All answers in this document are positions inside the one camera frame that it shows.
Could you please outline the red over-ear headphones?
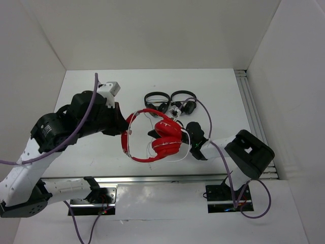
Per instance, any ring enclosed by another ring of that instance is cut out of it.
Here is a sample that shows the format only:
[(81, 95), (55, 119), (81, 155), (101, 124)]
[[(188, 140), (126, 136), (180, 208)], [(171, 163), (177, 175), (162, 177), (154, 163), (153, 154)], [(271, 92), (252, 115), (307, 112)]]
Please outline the red over-ear headphones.
[(141, 113), (154, 113), (162, 118), (162, 120), (157, 122), (154, 126), (154, 130), (158, 133), (159, 138), (155, 139), (151, 143), (151, 147), (156, 152), (156, 156), (147, 159), (139, 159), (131, 156), (128, 141), (130, 127), (121, 134), (121, 146), (123, 152), (129, 158), (139, 163), (152, 163), (178, 153), (182, 143), (182, 127), (164, 113), (149, 108), (144, 108), (130, 114), (126, 119), (126, 122), (131, 125)]

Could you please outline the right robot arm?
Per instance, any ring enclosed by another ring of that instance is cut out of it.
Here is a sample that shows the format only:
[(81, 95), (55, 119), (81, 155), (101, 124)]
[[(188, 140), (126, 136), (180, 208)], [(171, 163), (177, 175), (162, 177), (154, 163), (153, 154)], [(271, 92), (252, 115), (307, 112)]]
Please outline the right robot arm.
[(257, 180), (273, 161), (275, 153), (247, 130), (240, 130), (235, 136), (216, 140), (205, 137), (198, 122), (190, 122), (182, 135), (182, 142), (191, 143), (190, 153), (196, 160), (207, 161), (229, 157), (236, 164), (231, 172), (231, 180), (226, 179), (222, 186), (222, 195), (226, 199), (234, 199), (249, 180)]

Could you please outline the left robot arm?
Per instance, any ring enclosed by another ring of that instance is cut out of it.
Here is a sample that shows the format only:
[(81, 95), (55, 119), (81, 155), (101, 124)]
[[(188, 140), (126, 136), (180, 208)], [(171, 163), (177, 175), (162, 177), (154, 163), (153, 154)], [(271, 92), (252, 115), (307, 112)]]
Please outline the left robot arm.
[(106, 98), (96, 94), (84, 124), (66, 142), (85, 115), (92, 94), (91, 91), (76, 94), (70, 104), (55, 113), (43, 115), (36, 122), (17, 165), (1, 181), (2, 218), (32, 217), (49, 204), (69, 199), (85, 199), (94, 203), (106, 194), (92, 176), (61, 182), (42, 180), (50, 164), (78, 139), (95, 133), (116, 136), (128, 128), (119, 103), (109, 106)]

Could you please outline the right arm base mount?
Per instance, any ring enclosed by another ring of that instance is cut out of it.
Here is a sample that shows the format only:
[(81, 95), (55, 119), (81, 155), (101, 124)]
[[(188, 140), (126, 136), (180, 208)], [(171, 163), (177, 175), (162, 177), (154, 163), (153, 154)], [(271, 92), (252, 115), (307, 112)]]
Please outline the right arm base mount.
[(243, 207), (243, 211), (254, 211), (249, 186), (245, 188), (237, 208), (233, 205), (230, 187), (224, 181), (218, 184), (205, 185), (203, 197), (207, 200), (209, 214), (240, 212), (241, 207)]

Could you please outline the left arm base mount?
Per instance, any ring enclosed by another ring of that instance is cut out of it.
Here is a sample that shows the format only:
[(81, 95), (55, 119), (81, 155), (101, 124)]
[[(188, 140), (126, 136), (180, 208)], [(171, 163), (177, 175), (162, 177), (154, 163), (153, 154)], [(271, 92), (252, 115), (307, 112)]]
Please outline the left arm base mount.
[(90, 184), (91, 192), (85, 198), (71, 199), (69, 206), (75, 216), (115, 215), (117, 184), (99, 184), (91, 176), (84, 177)]

